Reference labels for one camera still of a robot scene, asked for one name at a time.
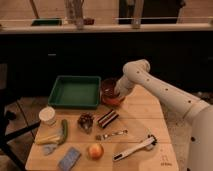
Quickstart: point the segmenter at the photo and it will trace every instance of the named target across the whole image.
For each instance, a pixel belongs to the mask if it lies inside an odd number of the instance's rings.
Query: green cucumber
[[[62,137],[60,138],[60,140],[58,141],[58,145],[63,144],[66,141],[67,137],[68,137],[68,122],[67,122],[66,119],[63,119],[61,121],[61,126],[62,126],[63,134],[62,134]]]

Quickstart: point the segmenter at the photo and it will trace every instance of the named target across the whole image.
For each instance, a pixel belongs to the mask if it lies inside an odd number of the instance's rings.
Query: chair
[[[24,111],[21,108],[18,100],[21,96],[8,88],[7,85],[7,64],[0,63],[0,149],[20,168],[20,170],[25,171],[25,165],[22,161],[13,153],[10,146],[7,144],[8,141],[31,131],[32,137],[34,138],[32,129],[39,126],[40,122],[29,125],[25,116]],[[10,111],[5,112],[5,106],[11,103],[16,103],[17,107],[20,109],[22,116],[24,117],[26,127],[16,130],[12,133],[6,134],[6,128],[9,124],[9,120],[15,119],[15,114]]]

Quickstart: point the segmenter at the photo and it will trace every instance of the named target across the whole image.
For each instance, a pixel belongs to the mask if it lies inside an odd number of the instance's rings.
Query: wooden tabletop
[[[60,145],[52,154],[44,156],[42,147],[32,145],[27,163],[27,170],[58,171],[58,162],[66,152],[74,147],[81,153],[72,171],[178,171],[178,165],[168,134],[167,126],[156,97],[143,87],[136,86],[134,91],[126,97],[125,101],[114,108],[119,117],[105,129],[99,128],[97,120],[106,114],[110,108],[99,105],[96,110],[56,110],[57,123],[49,127],[41,124],[36,137],[42,137],[54,127],[60,125],[60,120],[68,120],[69,134],[66,143]],[[91,134],[86,134],[77,126],[77,120],[83,112],[94,115],[94,125]],[[128,130],[128,134],[111,137],[104,141],[95,140],[95,135],[112,133],[118,130]],[[129,157],[113,162],[115,154],[133,147],[153,134],[158,143],[153,150],[139,150]],[[99,142],[104,148],[104,155],[99,160],[91,160],[87,156],[87,147]]]

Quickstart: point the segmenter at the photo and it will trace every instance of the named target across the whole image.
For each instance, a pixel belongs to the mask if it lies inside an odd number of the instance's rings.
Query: green tray
[[[57,26],[62,25],[60,18],[42,18],[33,21],[31,26]]]
[[[60,108],[97,108],[100,102],[99,76],[58,76],[48,105]]]

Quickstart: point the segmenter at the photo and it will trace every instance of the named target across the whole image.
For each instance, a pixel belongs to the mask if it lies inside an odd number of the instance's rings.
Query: fork
[[[122,135],[122,134],[127,134],[128,131],[127,130],[123,130],[123,131],[118,131],[118,132],[114,132],[114,133],[111,133],[111,134],[103,134],[103,135],[96,135],[95,136],[95,139],[96,140],[105,140],[111,136],[115,136],[115,135]]]

